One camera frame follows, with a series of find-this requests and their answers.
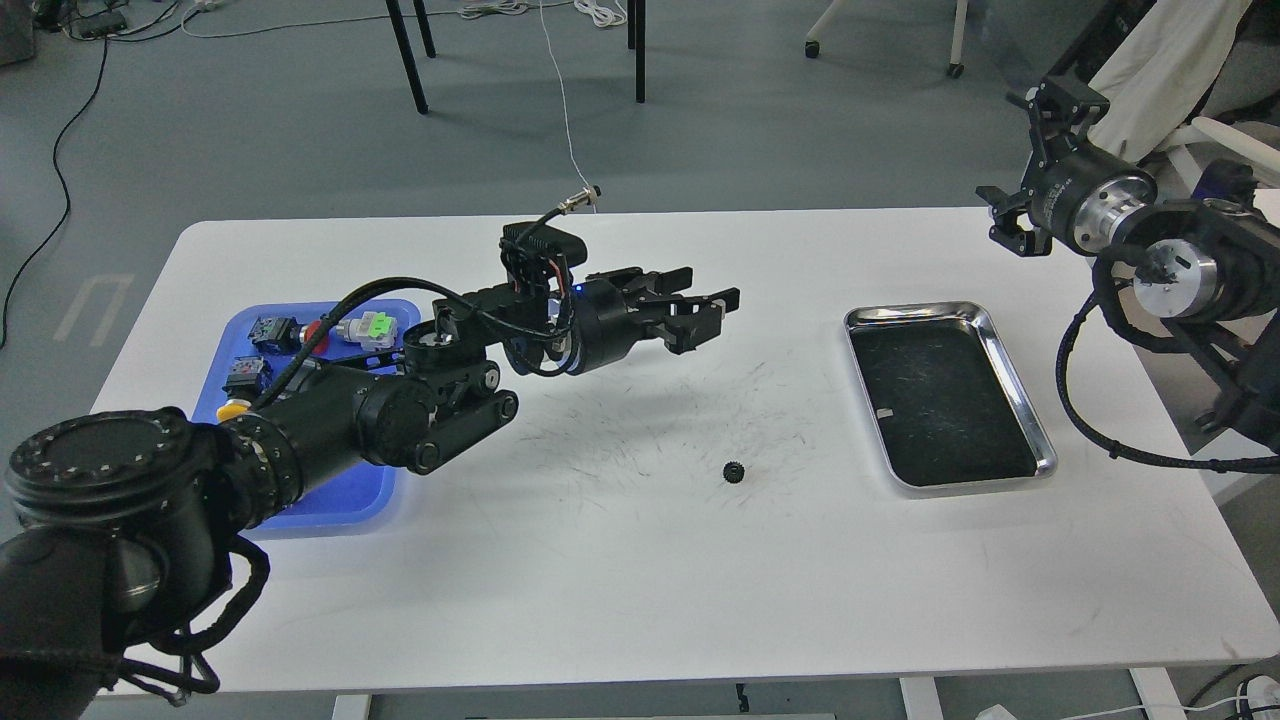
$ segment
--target black robotic arm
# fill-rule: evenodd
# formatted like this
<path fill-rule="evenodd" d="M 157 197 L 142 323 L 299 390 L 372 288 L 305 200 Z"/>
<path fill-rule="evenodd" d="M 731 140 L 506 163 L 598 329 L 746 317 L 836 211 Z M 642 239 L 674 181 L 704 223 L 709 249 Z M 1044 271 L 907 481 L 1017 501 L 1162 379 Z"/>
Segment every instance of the black robotic arm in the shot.
<path fill-rule="evenodd" d="M 1018 191 L 983 186 L 992 240 L 1020 256 L 1048 255 L 1056 238 L 1093 256 L 1093 295 L 1059 350 L 1059 395 L 1069 418 L 1112 457 L 1219 471 L 1275 473 L 1280 457 L 1190 461 L 1138 451 L 1107 438 L 1075 413 L 1066 364 L 1089 310 L 1102 310 L 1121 338 L 1152 352 L 1190 355 L 1219 387 L 1203 416 L 1206 430 L 1231 428 L 1280 452 L 1280 320 L 1247 341 L 1224 322 L 1266 315 L 1280 306 L 1280 229 L 1253 208 L 1252 170 L 1206 172 L 1189 200 L 1156 201 L 1143 170 L 1088 141 L 1107 100 L 1084 83 L 1046 77 L 1021 101 L 1030 120 L 1032 155 Z M 1117 278 L 1117 265 L 1133 279 Z M 1157 318 L 1166 334 L 1129 320 L 1120 291 Z"/>
<path fill-rule="evenodd" d="M 575 283 L 586 246 L 547 222 L 596 193 L 504 228 L 503 283 L 460 295 L 383 278 L 352 292 L 247 411 L 221 424 L 191 423 L 174 407 L 113 411 L 23 442 L 6 486 L 26 532 L 0 546 L 0 717 L 78 717 L 118 680 L 174 705 L 216 691 L 202 653 L 244 616 L 269 573 L 266 553 L 239 532 L 361 460 L 425 475 L 509 423 L 518 401 L 499 388 L 488 346 L 502 345 L 520 373 L 557 375 L 621 360 L 646 338 L 681 354 L 717 337 L 739 291 L 678 295 L 689 268 Z M 356 306 L 401 288 L 443 296 L 401 347 L 338 363 L 311 356 Z M 248 579 L 210 628 L 191 632 L 230 589 L 233 553 L 248 561 Z M 141 643 L 178 657 L 180 670 L 124 657 Z"/>

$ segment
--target white cloth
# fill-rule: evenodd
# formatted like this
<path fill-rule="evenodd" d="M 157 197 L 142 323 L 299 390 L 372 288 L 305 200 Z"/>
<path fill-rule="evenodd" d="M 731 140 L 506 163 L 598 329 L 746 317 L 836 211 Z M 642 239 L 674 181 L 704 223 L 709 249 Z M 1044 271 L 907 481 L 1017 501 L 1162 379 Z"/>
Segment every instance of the white cloth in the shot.
<path fill-rule="evenodd" d="M 1143 159 L 1213 83 L 1251 0 L 1160 0 L 1089 82 L 1111 101 L 1089 131 L 1098 147 Z"/>

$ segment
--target metal tray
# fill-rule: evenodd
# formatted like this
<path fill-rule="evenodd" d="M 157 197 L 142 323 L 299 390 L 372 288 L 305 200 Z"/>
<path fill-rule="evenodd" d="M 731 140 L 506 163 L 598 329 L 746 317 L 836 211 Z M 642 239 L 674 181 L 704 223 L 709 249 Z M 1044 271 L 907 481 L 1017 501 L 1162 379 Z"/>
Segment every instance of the metal tray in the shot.
<path fill-rule="evenodd" d="M 893 479 L 943 489 L 1048 475 L 1044 434 L 991 315 L 973 302 L 859 307 L 849 347 Z"/>

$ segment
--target yellow knob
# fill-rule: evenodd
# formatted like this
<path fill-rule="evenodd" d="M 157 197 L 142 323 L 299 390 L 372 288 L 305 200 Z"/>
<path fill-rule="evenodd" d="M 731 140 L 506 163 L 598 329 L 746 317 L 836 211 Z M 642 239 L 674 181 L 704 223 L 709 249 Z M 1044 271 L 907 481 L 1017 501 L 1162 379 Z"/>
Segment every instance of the yellow knob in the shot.
<path fill-rule="evenodd" d="M 219 407 L 218 413 L 215 413 L 215 415 L 218 415 L 218 421 L 219 423 L 225 423 L 227 420 L 230 420 L 232 418 L 239 418 L 241 415 L 243 415 L 247 411 L 248 411 L 248 401 L 247 400 L 228 400 L 227 405 L 223 405 L 221 407 Z"/>

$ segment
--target chair leg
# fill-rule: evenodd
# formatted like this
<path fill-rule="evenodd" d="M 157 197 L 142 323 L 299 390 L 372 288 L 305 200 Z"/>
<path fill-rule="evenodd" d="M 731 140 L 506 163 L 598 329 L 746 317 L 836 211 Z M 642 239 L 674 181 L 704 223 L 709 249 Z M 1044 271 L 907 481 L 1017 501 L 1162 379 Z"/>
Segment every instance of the chair leg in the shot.
<path fill-rule="evenodd" d="M 419 115 L 425 115 L 426 97 L 422 95 L 422 79 L 417 76 L 413 50 L 408 46 L 408 32 L 404 29 L 399 0 L 387 0 L 387 14 L 390 15 L 392 31 L 396 32 L 396 45 L 399 46 L 401 60 L 404 63 L 404 76 L 408 78 L 408 90 L 413 94 L 413 105 L 417 106 Z"/>
<path fill-rule="evenodd" d="M 636 45 L 636 102 L 644 102 L 645 77 L 644 77 L 644 24 L 645 0 L 631 0 L 635 10 L 635 45 Z"/>
<path fill-rule="evenodd" d="M 431 38 L 431 20 L 426 17 L 425 0 L 413 0 L 413 13 L 417 14 L 417 29 L 422 33 L 422 45 L 426 46 L 426 56 L 435 58 L 435 40 Z"/>
<path fill-rule="evenodd" d="M 947 76 L 960 77 L 964 72 L 964 63 L 960 61 L 960 53 L 964 50 L 964 22 L 969 14 L 969 0 L 956 0 L 956 24 L 951 28 L 951 64 L 947 65 Z"/>
<path fill-rule="evenodd" d="M 806 58 L 818 56 L 818 47 L 819 47 L 818 37 L 827 29 L 827 26 L 829 26 L 831 22 L 836 19 L 836 13 L 838 13 L 840 9 L 845 6 L 846 1 L 847 0 L 831 0 L 831 5 L 827 5 L 827 9 L 823 10 L 822 17 L 818 18 L 818 22 L 813 23 L 813 27 L 809 28 L 808 33 L 805 33 L 804 54 Z"/>

